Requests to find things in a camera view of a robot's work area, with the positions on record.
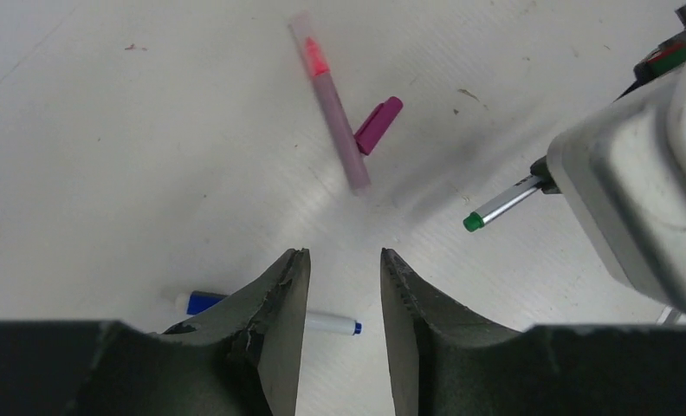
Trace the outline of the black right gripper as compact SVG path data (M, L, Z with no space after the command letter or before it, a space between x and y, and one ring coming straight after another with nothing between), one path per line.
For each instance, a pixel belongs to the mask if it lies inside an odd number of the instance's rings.
M634 82L618 97L630 94L686 62L686 4L675 10L683 30L660 43L633 68Z

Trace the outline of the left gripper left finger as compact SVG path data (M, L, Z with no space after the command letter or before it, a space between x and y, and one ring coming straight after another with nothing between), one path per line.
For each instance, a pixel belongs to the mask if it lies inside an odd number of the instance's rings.
M0 321L0 415L292 415L311 274L287 250L162 333L120 321Z

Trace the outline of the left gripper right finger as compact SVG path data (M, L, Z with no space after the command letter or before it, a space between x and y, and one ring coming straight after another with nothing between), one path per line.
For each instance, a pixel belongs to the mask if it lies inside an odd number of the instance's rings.
M380 284L398 415L686 415L686 325L514 331L391 249Z

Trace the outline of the white pen black tip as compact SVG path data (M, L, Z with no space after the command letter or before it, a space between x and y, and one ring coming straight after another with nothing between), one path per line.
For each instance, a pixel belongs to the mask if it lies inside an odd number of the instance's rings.
M305 329L354 336L362 333L363 325L361 322L349 317L307 312Z

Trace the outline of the black green pen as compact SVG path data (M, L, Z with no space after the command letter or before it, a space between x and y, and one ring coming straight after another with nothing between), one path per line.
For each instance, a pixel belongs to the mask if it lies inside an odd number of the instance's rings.
M487 224L493 222L502 214L539 191L545 182L546 180L541 177L535 175L527 176L472 211L463 220L463 226L468 232L475 232L484 228Z

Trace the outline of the magenta pen cap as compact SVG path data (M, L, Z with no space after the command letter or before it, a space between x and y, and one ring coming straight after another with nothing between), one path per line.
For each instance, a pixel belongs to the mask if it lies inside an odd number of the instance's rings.
M368 156L372 153L403 107L404 103L398 97L391 96L371 111L354 133L358 149L363 155Z

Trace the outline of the pink pen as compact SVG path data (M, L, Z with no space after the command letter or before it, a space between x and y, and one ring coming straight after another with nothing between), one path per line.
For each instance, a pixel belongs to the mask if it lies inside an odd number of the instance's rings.
M355 193L362 192L371 185L370 176L340 101L331 70L311 78L311 81L349 187Z

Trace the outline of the blue pen cap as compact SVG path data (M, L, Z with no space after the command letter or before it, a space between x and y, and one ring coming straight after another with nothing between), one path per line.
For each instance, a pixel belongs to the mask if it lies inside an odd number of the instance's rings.
M174 305L176 309L186 315L198 315L225 299L226 295L194 290L177 295Z

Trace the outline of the pink pen cap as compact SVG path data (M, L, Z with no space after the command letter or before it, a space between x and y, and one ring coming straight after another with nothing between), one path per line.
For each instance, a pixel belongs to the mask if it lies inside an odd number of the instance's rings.
M330 72L330 67L318 36L314 33L307 12L293 16L289 23L303 65L311 78Z

